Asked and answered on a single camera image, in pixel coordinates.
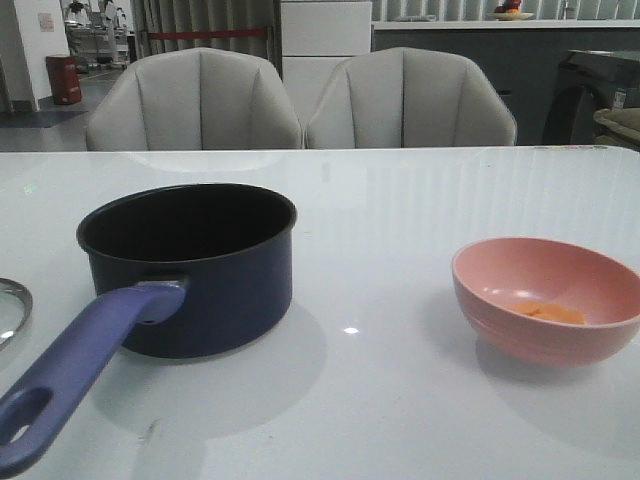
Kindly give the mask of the dark blue saucepan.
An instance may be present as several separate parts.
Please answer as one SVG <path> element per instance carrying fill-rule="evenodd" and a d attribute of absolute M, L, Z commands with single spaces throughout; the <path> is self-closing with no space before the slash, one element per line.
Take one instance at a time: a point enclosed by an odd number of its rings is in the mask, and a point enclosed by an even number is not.
<path fill-rule="evenodd" d="M 76 238 L 96 296 L 2 397 L 2 477 L 43 456 L 117 349 L 197 358 L 271 330 L 292 300 L 296 219 L 285 196 L 226 183 L 138 192 L 88 214 Z"/>

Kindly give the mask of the right grey upholstered chair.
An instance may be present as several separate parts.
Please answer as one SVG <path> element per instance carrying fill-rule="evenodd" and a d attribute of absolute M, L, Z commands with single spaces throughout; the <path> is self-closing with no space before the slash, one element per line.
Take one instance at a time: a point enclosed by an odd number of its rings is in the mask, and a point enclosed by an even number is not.
<path fill-rule="evenodd" d="M 514 116 L 474 61 L 408 47 L 337 65 L 305 128 L 309 149 L 512 146 L 516 138 Z"/>

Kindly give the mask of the left grey upholstered chair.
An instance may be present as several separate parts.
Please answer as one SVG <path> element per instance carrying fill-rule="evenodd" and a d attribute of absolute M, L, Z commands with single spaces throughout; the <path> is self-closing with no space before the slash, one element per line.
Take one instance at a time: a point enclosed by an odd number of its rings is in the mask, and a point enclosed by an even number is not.
<path fill-rule="evenodd" d="M 198 47 L 134 62 L 90 115 L 90 151 L 300 149 L 302 127 L 274 65 Z"/>

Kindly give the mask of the white cabinet column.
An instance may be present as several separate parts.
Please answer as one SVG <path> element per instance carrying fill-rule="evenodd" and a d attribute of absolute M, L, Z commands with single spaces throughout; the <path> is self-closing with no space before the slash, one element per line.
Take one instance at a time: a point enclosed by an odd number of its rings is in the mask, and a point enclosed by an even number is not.
<path fill-rule="evenodd" d="M 334 67 L 371 49 L 370 1 L 280 3 L 282 78 L 305 124 Z"/>

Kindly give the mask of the grey curtain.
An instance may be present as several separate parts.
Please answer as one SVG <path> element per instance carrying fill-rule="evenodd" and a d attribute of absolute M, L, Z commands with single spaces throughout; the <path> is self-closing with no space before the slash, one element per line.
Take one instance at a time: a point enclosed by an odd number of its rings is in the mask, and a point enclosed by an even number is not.
<path fill-rule="evenodd" d="M 282 70 L 280 2 L 260 0 L 133 1 L 136 53 L 139 58 L 195 47 L 249 54 Z M 268 27 L 265 37 L 197 40 L 150 40 L 149 32 L 216 31 Z"/>

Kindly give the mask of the beige cushion at right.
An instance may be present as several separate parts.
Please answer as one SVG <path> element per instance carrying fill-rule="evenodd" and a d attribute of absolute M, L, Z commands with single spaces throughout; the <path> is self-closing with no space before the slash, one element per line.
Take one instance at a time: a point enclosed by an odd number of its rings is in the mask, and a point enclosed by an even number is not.
<path fill-rule="evenodd" d="M 594 143 L 639 151 L 640 109 L 601 109 L 594 113 Z"/>

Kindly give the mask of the pink plastic bowl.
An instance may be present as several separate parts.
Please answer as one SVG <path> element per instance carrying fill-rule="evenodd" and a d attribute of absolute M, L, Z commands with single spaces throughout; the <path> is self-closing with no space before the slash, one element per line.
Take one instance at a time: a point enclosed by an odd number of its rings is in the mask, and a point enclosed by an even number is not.
<path fill-rule="evenodd" d="M 520 360 L 578 367 L 605 360 L 639 331 L 639 276 L 622 263 L 560 241 L 501 237 L 471 243 L 452 259 L 454 290 L 479 336 Z M 522 301 L 580 311 L 585 324 L 512 311 Z"/>

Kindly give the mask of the fruit plate on counter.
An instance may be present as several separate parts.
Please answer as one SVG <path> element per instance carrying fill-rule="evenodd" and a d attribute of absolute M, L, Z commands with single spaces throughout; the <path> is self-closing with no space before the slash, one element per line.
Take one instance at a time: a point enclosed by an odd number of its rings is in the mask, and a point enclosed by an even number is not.
<path fill-rule="evenodd" d="M 498 21 L 521 21 L 533 18 L 533 13 L 522 10 L 522 4 L 522 0 L 501 1 L 488 13 L 488 17 Z"/>

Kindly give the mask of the red barrier belt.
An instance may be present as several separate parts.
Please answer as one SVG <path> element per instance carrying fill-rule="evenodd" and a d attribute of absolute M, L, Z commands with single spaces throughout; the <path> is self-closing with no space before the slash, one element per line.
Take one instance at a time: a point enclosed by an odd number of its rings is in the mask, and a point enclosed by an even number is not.
<path fill-rule="evenodd" d="M 216 31 L 185 31 L 185 32 L 149 32 L 150 40 L 197 40 L 197 39 L 231 39 L 265 37 L 269 34 L 268 27 L 250 29 L 232 29 Z"/>

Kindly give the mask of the grey upholstered chair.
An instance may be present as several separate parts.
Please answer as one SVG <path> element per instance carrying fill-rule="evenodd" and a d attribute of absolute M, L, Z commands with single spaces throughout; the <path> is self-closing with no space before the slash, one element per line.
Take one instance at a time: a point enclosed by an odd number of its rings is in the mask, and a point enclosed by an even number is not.
<path fill-rule="evenodd" d="M 90 151 L 300 149 L 302 127 L 274 65 L 198 47 L 134 62 L 90 115 Z"/>
<path fill-rule="evenodd" d="M 512 146 L 516 138 L 514 116 L 474 61 L 408 47 L 337 65 L 305 128 L 309 149 Z"/>

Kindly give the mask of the grey kitchen counter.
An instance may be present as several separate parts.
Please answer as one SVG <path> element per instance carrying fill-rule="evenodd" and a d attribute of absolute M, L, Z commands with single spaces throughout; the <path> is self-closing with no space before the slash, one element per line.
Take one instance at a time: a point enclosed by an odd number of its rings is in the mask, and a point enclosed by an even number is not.
<path fill-rule="evenodd" d="M 639 52 L 636 20 L 376 22 L 372 47 L 455 53 L 476 62 L 514 115 L 520 145 L 542 144 L 558 64 L 570 50 Z"/>

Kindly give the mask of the red waste bin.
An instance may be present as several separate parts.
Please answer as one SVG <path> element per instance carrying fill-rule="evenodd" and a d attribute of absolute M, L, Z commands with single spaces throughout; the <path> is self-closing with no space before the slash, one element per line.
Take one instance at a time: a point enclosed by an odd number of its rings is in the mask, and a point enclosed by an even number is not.
<path fill-rule="evenodd" d="M 53 102 L 56 105 L 79 103 L 82 93 L 76 72 L 76 58 L 56 54 L 47 56 L 45 61 Z"/>

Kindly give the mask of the orange ham slices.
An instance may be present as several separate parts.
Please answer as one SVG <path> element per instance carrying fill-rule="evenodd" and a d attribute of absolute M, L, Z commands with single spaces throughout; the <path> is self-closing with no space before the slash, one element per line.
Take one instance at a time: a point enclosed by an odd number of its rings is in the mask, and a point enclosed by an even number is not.
<path fill-rule="evenodd" d="M 510 309 L 516 313 L 541 320 L 574 325 L 585 324 L 584 315 L 580 311 L 556 303 L 522 301 L 513 304 Z"/>

